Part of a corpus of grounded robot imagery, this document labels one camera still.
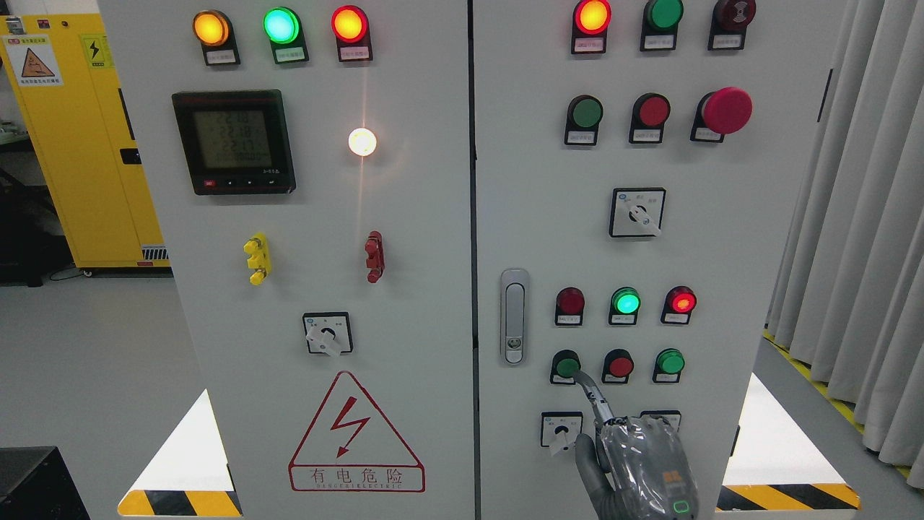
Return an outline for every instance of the warning triangle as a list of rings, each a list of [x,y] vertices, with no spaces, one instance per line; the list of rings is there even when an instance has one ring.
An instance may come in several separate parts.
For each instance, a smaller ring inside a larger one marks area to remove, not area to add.
[[[423,464],[350,372],[336,375],[289,463],[295,491],[424,491]]]
[[[26,61],[22,64],[22,74],[23,78],[51,78],[55,73],[48,68],[47,65],[34,52],[32,49],[26,49]]]

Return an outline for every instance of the cable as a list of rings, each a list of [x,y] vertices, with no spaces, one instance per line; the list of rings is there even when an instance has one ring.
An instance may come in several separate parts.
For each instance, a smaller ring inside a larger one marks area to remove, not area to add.
[[[69,276],[69,277],[64,277],[64,278],[62,278],[62,279],[57,279],[57,278],[55,278],[55,275],[58,274],[58,273],[63,273],[63,272],[65,272],[65,271],[67,271],[68,269],[76,269],[76,268],[77,268],[77,266],[75,266],[73,263],[71,263],[70,266],[67,266],[67,267],[65,267],[65,268],[63,268],[63,269],[57,270],[57,271],[55,271],[54,273],[52,273],[51,275],[48,275],[48,280],[49,280],[49,281],[64,281],[64,280],[66,280],[66,279],[75,279],[75,278],[79,278],[79,277],[85,276],[85,275],[83,274],[83,271],[80,271],[80,272],[77,273],[76,275],[72,275],[72,276]]]

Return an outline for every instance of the black box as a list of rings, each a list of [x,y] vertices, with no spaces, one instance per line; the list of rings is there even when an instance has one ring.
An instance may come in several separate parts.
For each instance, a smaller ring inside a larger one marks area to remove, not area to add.
[[[0,448],[0,518],[90,520],[55,446]]]

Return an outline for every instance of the high voltage warning sign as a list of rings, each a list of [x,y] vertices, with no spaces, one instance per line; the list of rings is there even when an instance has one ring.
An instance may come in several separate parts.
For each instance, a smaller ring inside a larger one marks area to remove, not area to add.
[[[426,489],[420,459],[347,371],[334,378],[288,469],[294,491]]]
[[[81,34],[83,53],[87,56],[90,68],[112,68],[113,55],[105,34]]]
[[[54,87],[64,84],[48,36],[4,36],[3,41],[20,87]]]

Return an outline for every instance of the plastic wrap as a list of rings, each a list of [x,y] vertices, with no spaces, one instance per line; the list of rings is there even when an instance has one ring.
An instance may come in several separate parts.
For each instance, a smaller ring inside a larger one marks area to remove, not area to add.
[[[616,418],[603,425],[600,439],[627,518],[696,518],[696,483],[680,438],[666,419]]]

